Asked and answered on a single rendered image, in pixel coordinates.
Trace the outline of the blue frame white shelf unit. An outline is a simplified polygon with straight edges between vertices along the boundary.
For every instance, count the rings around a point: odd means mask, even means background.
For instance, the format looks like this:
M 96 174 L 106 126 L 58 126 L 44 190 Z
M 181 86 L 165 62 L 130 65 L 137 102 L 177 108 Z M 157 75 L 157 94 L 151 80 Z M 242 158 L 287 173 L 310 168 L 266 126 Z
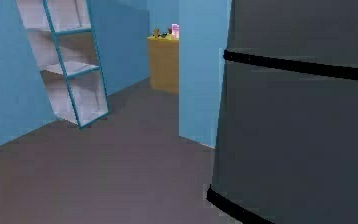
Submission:
M 92 0 L 16 0 L 54 114 L 85 128 L 109 113 Z

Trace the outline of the dark grey fridge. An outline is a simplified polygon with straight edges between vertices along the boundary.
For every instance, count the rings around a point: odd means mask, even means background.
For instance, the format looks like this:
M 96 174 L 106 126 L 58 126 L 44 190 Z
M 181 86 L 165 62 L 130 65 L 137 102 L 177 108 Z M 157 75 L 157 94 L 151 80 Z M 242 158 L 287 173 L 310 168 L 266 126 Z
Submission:
M 232 0 L 210 203 L 358 224 L 358 0 Z

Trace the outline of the yellow wooden cabinet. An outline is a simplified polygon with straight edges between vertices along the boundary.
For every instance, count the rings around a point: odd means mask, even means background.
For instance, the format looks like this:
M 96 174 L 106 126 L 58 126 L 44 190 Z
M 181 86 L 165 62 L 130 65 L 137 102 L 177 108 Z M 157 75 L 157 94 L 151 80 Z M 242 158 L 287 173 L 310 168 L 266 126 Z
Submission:
M 147 38 L 150 84 L 153 89 L 179 93 L 179 41 Z

